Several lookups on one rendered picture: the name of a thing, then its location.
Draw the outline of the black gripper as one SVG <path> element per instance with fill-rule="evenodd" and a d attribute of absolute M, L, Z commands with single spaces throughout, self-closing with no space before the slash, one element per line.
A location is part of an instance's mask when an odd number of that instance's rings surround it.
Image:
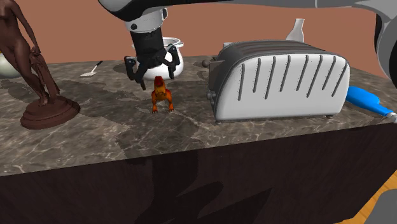
<path fill-rule="evenodd" d="M 161 28 L 159 27 L 154 31 L 143 33 L 130 31 L 130 35 L 136 50 L 136 59 L 124 56 L 128 78 L 131 81 L 135 80 L 143 90 L 146 90 L 146 85 L 143 81 L 143 70 L 139 68 L 136 71 L 134 70 L 137 63 L 143 67 L 157 67 L 165 64 L 168 68 L 169 78 L 173 80 L 176 66 L 180 65 L 178 49 L 173 44 L 169 44 L 164 48 Z M 171 62 L 165 59 L 167 52 L 172 56 Z"/>

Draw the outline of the orange dinosaur toy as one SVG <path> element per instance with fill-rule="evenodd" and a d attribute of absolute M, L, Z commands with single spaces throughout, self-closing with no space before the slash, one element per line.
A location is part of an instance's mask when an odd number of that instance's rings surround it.
<path fill-rule="evenodd" d="M 157 102 L 167 100 L 169 103 L 169 111 L 174 110 L 172 103 L 171 91 L 166 89 L 165 82 L 161 76 L 154 79 L 154 91 L 151 93 L 152 113 L 157 113 Z"/>

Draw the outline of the brown human figure statue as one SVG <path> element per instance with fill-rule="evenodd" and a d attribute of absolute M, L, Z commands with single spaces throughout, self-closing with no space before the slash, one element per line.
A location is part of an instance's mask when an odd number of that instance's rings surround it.
<path fill-rule="evenodd" d="M 21 126 L 47 129 L 80 112 L 77 102 L 60 95 L 34 32 L 15 0 L 0 0 L 0 52 L 39 97 L 26 107 Z"/>

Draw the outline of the white and grey toaster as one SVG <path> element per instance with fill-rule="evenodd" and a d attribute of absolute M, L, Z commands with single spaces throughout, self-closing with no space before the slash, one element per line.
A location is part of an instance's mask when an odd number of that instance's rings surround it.
<path fill-rule="evenodd" d="M 347 59 L 299 41 L 234 42 L 209 63 L 207 99 L 217 122 L 333 116 L 344 105 Z"/>

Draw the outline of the white vase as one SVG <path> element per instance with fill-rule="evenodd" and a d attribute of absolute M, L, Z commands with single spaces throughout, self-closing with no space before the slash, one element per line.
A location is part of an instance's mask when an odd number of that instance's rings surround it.
<path fill-rule="evenodd" d="M 305 19 L 304 18 L 296 18 L 295 19 L 295 24 L 292 28 L 292 30 L 289 32 L 289 34 L 286 36 L 286 40 L 289 41 L 299 41 L 304 43 L 304 33 L 303 33 L 303 23 Z"/>

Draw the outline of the pale white bowl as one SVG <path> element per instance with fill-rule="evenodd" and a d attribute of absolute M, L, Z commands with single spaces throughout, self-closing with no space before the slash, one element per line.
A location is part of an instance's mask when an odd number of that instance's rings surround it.
<path fill-rule="evenodd" d="M 6 60 L 3 53 L 0 53 L 0 78 L 18 78 L 20 73 Z"/>

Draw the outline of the dark wooden counter cabinet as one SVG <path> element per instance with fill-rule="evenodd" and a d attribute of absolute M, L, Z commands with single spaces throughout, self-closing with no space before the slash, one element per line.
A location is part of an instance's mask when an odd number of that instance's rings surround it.
<path fill-rule="evenodd" d="M 332 117 L 217 124 L 200 57 L 150 91 L 120 61 L 52 64 L 81 112 L 27 130 L 35 94 L 0 80 L 0 224 L 334 224 L 397 171 L 397 124 L 350 104 Z"/>

